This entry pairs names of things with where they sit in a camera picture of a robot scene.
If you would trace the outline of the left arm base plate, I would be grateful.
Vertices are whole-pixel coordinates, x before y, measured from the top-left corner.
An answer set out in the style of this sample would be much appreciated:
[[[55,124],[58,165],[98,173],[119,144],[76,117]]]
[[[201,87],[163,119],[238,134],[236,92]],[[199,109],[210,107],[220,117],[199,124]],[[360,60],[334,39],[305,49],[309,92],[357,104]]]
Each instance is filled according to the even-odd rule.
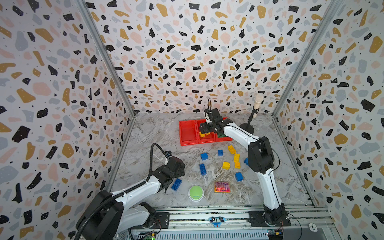
[[[141,227],[143,229],[168,229],[170,223],[170,213],[155,213],[154,215],[150,215],[149,218],[145,221]]]

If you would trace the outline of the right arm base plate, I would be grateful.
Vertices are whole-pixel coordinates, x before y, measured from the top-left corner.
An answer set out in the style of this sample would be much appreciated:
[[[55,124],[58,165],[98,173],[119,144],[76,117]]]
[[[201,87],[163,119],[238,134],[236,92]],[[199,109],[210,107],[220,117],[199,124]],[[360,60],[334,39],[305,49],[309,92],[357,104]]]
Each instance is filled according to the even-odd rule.
[[[248,223],[251,227],[290,227],[291,221],[289,217],[282,217],[274,224],[267,223],[265,213],[263,211],[249,211]]]

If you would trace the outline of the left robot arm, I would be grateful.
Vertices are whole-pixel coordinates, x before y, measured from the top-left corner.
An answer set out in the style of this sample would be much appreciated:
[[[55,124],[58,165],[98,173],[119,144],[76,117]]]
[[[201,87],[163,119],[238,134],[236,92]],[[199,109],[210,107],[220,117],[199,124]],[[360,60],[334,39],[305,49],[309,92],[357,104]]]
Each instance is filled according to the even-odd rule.
[[[185,175],[185,164],[174,156],[156,170],[149,169],[146,179],[120,191],[100,191],[76,224],[75,239],[111,240],[133,227],[153,227],[156,210],[144,199],[166,191],[174,179]]]

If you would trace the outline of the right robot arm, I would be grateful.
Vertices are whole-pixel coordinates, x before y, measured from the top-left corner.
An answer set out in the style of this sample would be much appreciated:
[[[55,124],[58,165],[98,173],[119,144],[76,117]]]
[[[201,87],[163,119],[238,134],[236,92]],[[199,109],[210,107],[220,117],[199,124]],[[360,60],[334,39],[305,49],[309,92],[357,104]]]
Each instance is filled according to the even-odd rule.
[[[286,216],[287,211],[277,190],[274,177],[274,153],[267,137],[258,137],[246,131],[230,119],[224,119],[218,109],[204,110],[205,122],[200,124],[203,134],[225,135],[248,150],[249,167],[257,174],[264,198],[264,221],[275,226]]]

